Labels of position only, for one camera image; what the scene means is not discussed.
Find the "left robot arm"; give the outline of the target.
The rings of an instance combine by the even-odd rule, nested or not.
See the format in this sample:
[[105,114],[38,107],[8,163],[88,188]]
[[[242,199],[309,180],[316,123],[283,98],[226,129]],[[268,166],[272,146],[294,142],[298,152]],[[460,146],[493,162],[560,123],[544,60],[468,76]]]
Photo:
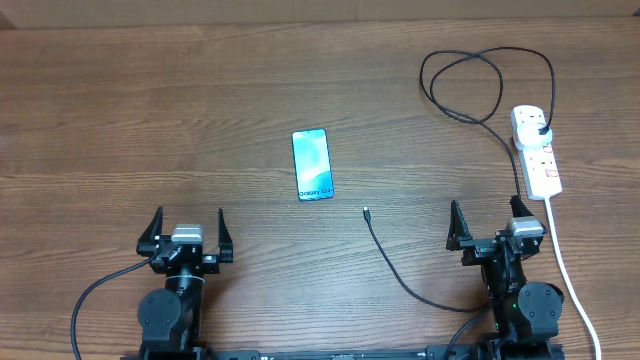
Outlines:
[[147,259],[156,274],[165,277],[162,288],[149,292],[138,306],[143,329],[141,359],[204,359],[215,352],[200,339],[205,276],[220,272],[220,265],[233,261],[233,242],[218,211],[219,251],[207,254],[203,228],[181,224],[170,235],[162,233],[163,209],[139,237],[138,255]]

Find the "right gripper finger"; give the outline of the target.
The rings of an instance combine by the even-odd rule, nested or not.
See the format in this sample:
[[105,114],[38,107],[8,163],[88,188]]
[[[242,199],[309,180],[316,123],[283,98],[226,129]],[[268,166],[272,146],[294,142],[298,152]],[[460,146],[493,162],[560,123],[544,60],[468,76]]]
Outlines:
[[514,218],[533,216],[531,211],[525,206],[525,204],[521,200],[521,197],[518,195],[514,195],[511,197],[510,206]]
[[450,251],[463,250],[469,246],[472,240],[473,237],[469,231],[459,203],[456,200],[452,200],[446,249]]

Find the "Samsung Galaxy smartphone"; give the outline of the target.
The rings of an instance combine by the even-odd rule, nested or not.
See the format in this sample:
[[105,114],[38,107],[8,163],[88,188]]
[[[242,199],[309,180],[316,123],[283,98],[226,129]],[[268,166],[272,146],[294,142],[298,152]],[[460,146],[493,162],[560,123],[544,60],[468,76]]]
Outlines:
[[292,148],[299,200],[333,198],[335,189],[326,130],[293,132]]

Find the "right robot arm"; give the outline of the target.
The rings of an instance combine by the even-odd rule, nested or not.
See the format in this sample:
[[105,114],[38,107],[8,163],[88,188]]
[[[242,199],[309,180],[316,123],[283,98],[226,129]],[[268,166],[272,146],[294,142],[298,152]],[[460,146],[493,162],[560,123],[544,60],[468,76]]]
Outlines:
[[514,195],[510,199],[513,217],[494,237],[475,239],[459,203],[451,202],[446,248],[462,253],[461,264],[479,266],[489,295],[483,311],[492,313],[496,331],[485,334],[473,345],[458,347],[460,333],[451,339],[446,359],[562,359],[561,346],[551,344],[558,335],[558,321],[564,303],[555,285],[529,282],[522,262],[540,251],[546,227]]

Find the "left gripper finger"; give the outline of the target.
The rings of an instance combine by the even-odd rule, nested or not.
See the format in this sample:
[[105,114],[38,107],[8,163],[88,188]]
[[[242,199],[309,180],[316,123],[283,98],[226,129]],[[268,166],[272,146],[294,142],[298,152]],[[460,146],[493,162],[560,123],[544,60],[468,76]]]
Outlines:
[[233,241],[224,220],[222,208],[218,209],[218,245],[221,263],[232,263],[234,258]]
[[139,237],[136,252],[140,256],[152,256],[158,248],[162,235],[163,208],[158,207],[151,222]]

